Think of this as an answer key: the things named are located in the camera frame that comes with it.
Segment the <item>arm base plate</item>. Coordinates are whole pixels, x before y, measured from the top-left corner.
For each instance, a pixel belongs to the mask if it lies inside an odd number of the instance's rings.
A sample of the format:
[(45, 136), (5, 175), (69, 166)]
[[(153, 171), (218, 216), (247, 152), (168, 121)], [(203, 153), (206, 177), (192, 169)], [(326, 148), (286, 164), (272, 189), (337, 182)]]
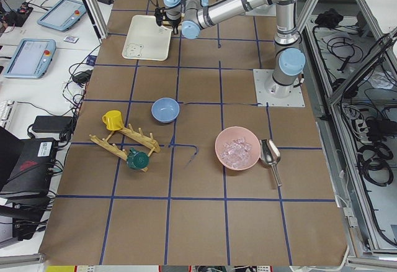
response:
[(264, 17), (275, 17), (276, 16), (276, 5), (261, 5), (254, 8), (251, 11), (245, 12), (246, 16), (264, 16)]
[(298, 78), (290, 86), (281, 86), (273, 80), (273, 70), (253, 69), (258, 106), (305, 107)]

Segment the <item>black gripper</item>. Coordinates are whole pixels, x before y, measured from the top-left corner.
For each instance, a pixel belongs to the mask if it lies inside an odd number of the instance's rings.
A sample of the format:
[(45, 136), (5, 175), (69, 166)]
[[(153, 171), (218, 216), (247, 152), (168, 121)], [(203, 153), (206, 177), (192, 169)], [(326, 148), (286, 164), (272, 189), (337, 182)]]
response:
[(171, 9), (166, 8), (156, 8), (154, 12), (154, 16), (156, 18), (156, 24), (160, 27), (164, 22), (168, 22), (168, 24), (172, 27), (172, 33), (177, 35), (179, 33), (179, 24), (180, 24), (180, 8), (173, 7)]

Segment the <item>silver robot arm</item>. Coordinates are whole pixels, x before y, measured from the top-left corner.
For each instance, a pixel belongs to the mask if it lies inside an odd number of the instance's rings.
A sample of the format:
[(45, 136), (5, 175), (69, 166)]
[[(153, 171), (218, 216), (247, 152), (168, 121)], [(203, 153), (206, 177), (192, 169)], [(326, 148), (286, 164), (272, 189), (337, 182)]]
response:
[(300, 33), (296, 23), (297, 0), (220, 0), (209, 4), (208, 0), (163, 0), (164, 7), (156, 7), (155, 19), (158, 26), (164, 21), (171, 24), (173, 33), (182, 28), (182, 35), (187, 39), (196, 39), (200, 32), (213, 27), (234, 16), (242, 15), (259, 6), (276, 5), (277, 31), (274, 36), (276, 49), (276, 67), (272, 74), (275, 93), (290, 89), (295, 78), (302, 72), (299, 69), (293, 73), (288, 65), (281, 61), (287, 55), (284, 51), (298, 48)]

